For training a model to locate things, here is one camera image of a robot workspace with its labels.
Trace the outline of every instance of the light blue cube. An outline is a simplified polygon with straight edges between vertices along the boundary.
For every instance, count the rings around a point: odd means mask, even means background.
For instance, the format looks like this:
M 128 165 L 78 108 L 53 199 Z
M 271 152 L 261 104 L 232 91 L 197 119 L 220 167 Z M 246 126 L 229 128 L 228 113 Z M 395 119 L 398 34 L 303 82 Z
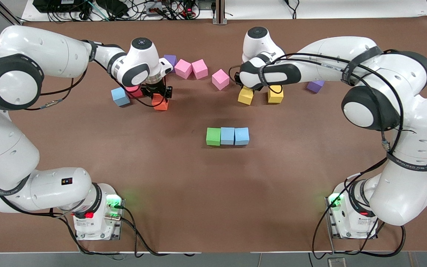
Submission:
M 246 145 L 249 142 L 248 127 L 235 128 L 235 145 Z
M 220 144 L 234 144 L 235 128 L 220 128 Z
M 126 96 L 126 92 L 121 87 L 112 90 L 112 98 L 118 106 L 130 103 L 129 98 Z

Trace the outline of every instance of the white robotic arm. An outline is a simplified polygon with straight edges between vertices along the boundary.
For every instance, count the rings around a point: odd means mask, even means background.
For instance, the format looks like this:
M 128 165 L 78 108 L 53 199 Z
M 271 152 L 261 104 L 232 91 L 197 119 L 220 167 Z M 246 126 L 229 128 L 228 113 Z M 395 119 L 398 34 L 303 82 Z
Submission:
M 138 40 L 144 42 L 139 46 Z M 33 105 L 44 75 L 75 78 L 96 61 L 123 86 L 153 83 L 151 93 L 166 90 L 161 77 L 172 70 L 159 59 L 148 39 L 135 39 L 126 54 L 114 44 L 79 41 L 57 33 L 24 26 L 7 27 L 0 35 L 0 211 L 37 211 L 58 207 L 74 214 L 79 237 L 111 238 L 112 216 L 120 198 L 108 184 L 93 184 L 81 168 L 36 169 L 39 151 L 11 122 L 8 110 Z
M 242 59 L 236 80 L 253 90 L 314 80 L 344 81 L 343 73 L 351 73 L 349 84 L 353 87 L 342 101 L 345 117 L 365 129 L 392 130 L 392 146 L 403 111 L 404 131 L 393 153 L 387 152 L 383 172 L 355 181 L 349 188 L 351 194 L 344 192 L 332 208 L 341 238 L 373 234 L 376 217 L 392 225 L 404 225 L 427 206 L 427 99 L 419 95 L 427 84 L 424 56 L 409 51 L 382 53 L 375 42 L 365 37 L 333 37 L 314 42 L 286 58 L 268 30 L 255 27 L 245 36 Z M 368 67 L 393 86 L 401 108 L 387 82 L 349 64 L 356 59 L 360 59 L 356 65 Z M 390 150 L 386 140 L 383 145 Z M 339 184 L 329 201 L 343 189 L 344 185 Z

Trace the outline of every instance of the brown table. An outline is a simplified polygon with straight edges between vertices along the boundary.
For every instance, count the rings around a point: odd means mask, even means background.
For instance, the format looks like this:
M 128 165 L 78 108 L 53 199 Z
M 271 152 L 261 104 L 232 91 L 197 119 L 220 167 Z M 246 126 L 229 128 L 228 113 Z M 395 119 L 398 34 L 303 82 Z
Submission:
M 193 62 L 209 74 L 241 62 L 245 33 L 267 27 L 276 44 L 295 52 L 333 36 L 370 37 L 382 49 L 427 57 L 427 17 L 359 20 L 30 23 L 76 39 L 115 43 L 126 51 L 135 37 L 148 37 L 159 54 Z M 327 82 L 318 94 L 305 84 L 285 86 L 280 105 L 266 104 L 266 91 L 251 106 L 237 102 L 239 87 L 218 91 L 210 77 L 174 87 L 169 110 L 139 103 L 125 108 L 111 100 L 117 85 L 96 64 L 63 103 L 39 112 L 10 115 L 40 150 L 38 169 L 79 166 L 127 199 L 147 242 L 158 251 L 310 251 L 324 196 L 345 177 L 383 158 L 377 132 L 349 123 L 340 103 L 348 86 Z M 46 77 L 44 91 L 68 86 Z M 427 88 L 422 92 L 427 98 Z M 205 145 L 207 127 L 249 127 L 242 148 Z M 427 250 L 427 208 L 406 225 L 405 250 Z M 368 250 L 394 250 L 397 227 L 386 226 Z M 360 240 L 337 240 L 336 249 L 357 249 Z M 85 243 L 90 250 L 132 251 L 133 234 L 121 241 Z M 330 250 L 325 224 L 316 250 Z M 0 252 L 76 251 L 66 228 L 50 218 L 0 213 Z

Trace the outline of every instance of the gray floor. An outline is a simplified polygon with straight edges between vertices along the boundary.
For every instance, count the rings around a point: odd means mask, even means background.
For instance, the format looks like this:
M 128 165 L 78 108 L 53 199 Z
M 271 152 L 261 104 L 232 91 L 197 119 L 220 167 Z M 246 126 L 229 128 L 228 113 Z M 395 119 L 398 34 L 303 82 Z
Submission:
M 327 267 L 328 258 L 313 260 L 314 267 Z M 135 258 L 126 255 L 125 260 L 115 262 L 105 256 L 86 256 L 78 253 L 0 254 L 0 267 L 257 267 L 259 254 L 204 253 L 194 257 L 169 255 Z M 348 267 L 427 267 L 427 252 L 402 252 L 391 258 L 375 258 L 366 255 L 345 256 Z M 307 253 L 265 253 L 261 267 L 309 267 Z

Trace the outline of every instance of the cube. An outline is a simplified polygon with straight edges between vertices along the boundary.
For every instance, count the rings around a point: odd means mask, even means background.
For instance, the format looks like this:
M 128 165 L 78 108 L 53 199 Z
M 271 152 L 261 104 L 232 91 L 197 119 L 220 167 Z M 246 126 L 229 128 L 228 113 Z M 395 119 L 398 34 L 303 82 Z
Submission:
M 126 92 L 121 87 L 112 90 L 112 98 L 118 106 L 131 103 L 129 98 L 126 96 Z
M 167 59 L 172 66 L 178 63 L 178 58 L 175 55 L 164 55 L 164 58 Z M 171 72 L 176 73 L 176 69 L 173 68 Z
M 209 75 L 209 70 L 203 59 L 192 63 L 192 71 L 197 80 Z
M 220 128 L 220 144 L 234 144 L 235 128 L 221 127 Z
M 207 145 L 220 145 L 220 128 L 207 128 Z
M 144 96 L 139 86 L 126 87 L 126 91 L 131 93 L 131 95 L 128 95 L 129 98 L 141 98 Z
M 212 83 L 217 87 L 217 89 L 222 90 L 230 83 L 230 77 L 225 73 L 225 71 L 219 69 L 219 71 L 212 75 Z
M 268 90 L 268 103 L 281 103 L 283 101 L 283 87 L 282 86 L 270 86 Z
M 313 81 L 307 84 L 307 89 L 319 93 L 319 90 L 324 86 L 324 81 Z
M 249 143 L 248 127 L 235 128 L 235 145 L 246 145 Z
M 155 110 L 168 110 L 169 102 L 159 93 L 153 93 L 152 105 L 155 105 Z
M 174 67 L 174 69 L 176 70 L 176 74 L 178 76 L 181 76 L 184 79 L 187 79 L 189 77 L 189 75 L 192 73 L 192 64 L 190 64 L 189 62 L 181 59 L 176 64 L 176 66 Z
M 251 100 L 253 100 L 253 90 L 243 86 L 238 95 L 238 102 L 250 105 Z

